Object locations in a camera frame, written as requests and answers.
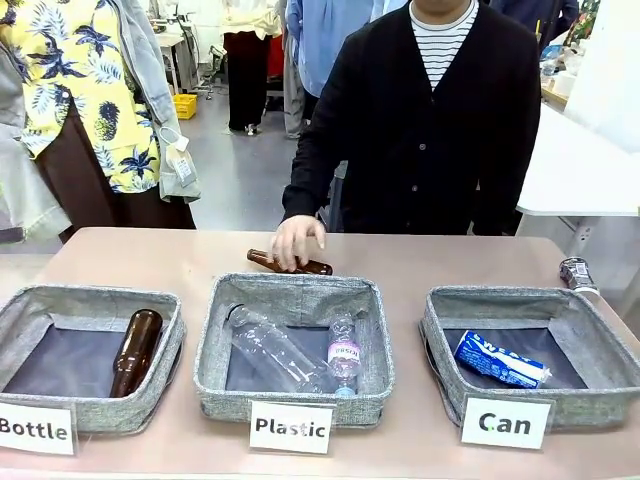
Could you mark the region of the white Plastic label card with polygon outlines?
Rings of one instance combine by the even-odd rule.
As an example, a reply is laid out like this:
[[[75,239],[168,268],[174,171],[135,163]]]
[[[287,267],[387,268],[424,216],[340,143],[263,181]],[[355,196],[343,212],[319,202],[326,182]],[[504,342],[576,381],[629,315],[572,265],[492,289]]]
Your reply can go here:
[[[249,446],[252,449],[326,455],[333,411],[332,406],[253,401]]]

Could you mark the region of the white Bottle label card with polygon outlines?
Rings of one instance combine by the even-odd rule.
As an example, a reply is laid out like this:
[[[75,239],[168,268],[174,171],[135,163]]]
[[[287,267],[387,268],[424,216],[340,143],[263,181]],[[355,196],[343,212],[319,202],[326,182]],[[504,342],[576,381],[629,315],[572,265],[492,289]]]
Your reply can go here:
[[[77,443],[76,412],[73,406],[0,402],[0,449],[74,456],[78,450]]]

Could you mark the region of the yellow plastic crate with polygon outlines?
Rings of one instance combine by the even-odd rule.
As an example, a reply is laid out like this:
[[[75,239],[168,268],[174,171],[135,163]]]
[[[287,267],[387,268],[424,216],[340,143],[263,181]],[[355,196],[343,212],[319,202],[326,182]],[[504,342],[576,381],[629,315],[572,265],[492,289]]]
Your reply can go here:
[[[175,94],[173,96],[176,115],[180,120],[189,120],[196,114],[197,99],[196,94]]]

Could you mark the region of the grey fabric basket labelled Plastic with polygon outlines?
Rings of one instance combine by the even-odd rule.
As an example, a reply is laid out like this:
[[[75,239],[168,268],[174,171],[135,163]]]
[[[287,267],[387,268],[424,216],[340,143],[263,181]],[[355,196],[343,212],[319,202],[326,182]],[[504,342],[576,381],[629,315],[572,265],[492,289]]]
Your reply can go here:
[[[229,310],[246,304],[270,313],[275,323],[324,327],[338,314],[355,320],[361,370],[355,396],[262,391],[253,367],[231,343]],[[377,286],[366,279],[310,274],[231,273],[218,278],[211,295],[194,365],[203,414],[214,420],[248,422],[253,401],[334,408],[333,424],[373,428],[395,381],[391,339]]]

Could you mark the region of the paper tag on jacket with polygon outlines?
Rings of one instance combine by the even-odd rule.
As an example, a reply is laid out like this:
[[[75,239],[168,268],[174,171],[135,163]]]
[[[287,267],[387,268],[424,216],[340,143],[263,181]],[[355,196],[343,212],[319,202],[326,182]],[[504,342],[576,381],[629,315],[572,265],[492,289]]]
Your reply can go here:
[[[188,143],[187,137],[179,136],[175,142],[170,143],[167,147],[168,161],[183,187],[187,187],[197,179],[191,155],[187,150]]]

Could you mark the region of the clear unlabelled plastic bottle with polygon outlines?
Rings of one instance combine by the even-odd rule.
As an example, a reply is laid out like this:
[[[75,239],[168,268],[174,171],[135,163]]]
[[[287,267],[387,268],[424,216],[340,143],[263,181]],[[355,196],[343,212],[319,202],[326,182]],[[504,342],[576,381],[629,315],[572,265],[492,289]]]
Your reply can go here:
[[[262,391],[332,394],[337,381],[326,363],[324,327],[288,326],[246,304],[232,306],[225,323],[235,351],[253,367]]]

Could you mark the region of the grey fabric basket labelled Can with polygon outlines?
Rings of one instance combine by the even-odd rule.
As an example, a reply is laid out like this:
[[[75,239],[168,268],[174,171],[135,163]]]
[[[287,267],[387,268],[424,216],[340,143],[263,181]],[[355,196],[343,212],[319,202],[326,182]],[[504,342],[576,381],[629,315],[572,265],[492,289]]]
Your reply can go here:
[[[460,426],[469,398],[548,403],[552,430],[608,428],[640,401],[640,359],[581,295],[561,288],[442,286],[426,297],[419,329],[450,420]],[[486,350],[541,365],[526,388],[506,370],[483,374],[460,360],[474,335]]]

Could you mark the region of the brown glass bottle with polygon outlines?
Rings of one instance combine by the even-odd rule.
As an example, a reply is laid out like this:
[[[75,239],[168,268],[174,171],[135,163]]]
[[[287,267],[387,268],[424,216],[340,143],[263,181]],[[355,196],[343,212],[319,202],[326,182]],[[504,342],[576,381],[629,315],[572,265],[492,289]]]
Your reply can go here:
[[[249,249],[246,254],[246,258],[262,267],[265,267],[275,273],[283,274],[315,274],[331,276],[333,274],[333,268],[326,263],[309,260],[305,265],[302,265],[299,260],[296,260],[296,269],[289,271],[283,269],[275,260],[270,260],[268,254],[261,250]]]
[[[140,309],[131,316],[113,361],[111,398],[126,397],[142,383],[161,337],[162,325],[163,319],[155,310]]]

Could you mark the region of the person in yellow floral shirt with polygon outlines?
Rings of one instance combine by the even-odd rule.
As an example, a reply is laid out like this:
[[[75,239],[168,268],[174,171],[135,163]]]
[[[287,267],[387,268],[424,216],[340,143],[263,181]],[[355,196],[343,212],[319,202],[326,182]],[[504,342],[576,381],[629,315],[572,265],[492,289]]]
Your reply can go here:
[[[0,242],[193,228],[179,136],[138,0],[0,0]]]

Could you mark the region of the person in blue shirt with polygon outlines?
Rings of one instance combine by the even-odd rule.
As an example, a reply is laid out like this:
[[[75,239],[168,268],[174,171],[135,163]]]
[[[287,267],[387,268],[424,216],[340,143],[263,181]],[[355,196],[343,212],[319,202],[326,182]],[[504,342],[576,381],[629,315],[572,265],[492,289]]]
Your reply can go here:
[[[304,90],[302,126],[315,106],[345,39],[382,11],[384,0],[286,0],[285,24]]]

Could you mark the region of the white Can label card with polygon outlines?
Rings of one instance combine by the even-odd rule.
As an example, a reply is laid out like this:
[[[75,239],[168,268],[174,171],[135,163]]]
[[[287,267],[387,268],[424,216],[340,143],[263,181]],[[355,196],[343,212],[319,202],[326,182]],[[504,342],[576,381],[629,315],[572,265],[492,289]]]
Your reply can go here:
[[[461,423],[464,444],[540,450],[555,405],[469,397]]]

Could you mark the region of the white side table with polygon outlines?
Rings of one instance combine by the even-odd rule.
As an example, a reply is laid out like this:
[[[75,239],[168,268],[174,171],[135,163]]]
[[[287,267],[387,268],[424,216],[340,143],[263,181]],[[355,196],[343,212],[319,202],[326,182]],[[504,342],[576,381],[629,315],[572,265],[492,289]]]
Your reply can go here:
[[[517,210],[522,237],[548,236],[555,221],[576,219],[563,250],[579,256],[601,219],[640,220],[640,160],[542,104]]]

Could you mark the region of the pink-label clear plastic bottle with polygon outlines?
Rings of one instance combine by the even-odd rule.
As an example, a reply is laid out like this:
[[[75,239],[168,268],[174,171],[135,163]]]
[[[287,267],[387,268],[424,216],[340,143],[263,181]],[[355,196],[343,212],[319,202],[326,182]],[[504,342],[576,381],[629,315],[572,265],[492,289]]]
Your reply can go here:
[[[349,313],[338,314],[329,323],[327,364],[336,385],[335,394],[355,396],[361,370],[361,348],[356,341],[355,320]]]

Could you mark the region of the blue and white drink can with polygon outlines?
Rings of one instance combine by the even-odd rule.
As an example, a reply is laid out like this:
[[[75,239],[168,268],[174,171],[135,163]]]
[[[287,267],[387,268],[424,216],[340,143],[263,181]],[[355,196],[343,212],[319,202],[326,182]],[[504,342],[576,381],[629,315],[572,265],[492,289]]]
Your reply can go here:
[[[454,358],[482,375],[519,388],[537,389],[552,377],[545,364],[495,346],[470,330],[461,336]]]

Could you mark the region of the person's right hand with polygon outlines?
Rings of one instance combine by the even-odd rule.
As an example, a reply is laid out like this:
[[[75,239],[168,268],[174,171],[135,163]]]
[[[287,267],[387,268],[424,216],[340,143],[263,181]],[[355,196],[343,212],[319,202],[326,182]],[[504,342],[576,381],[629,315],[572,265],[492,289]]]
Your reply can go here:
[[[325,248],[326,230],[315,217],[307,215],[292,216],[276,229],[268,250],[268,256],[285,272],[293,272],[299,265],[310,261],[307,239],[313,237],[320,249]]]

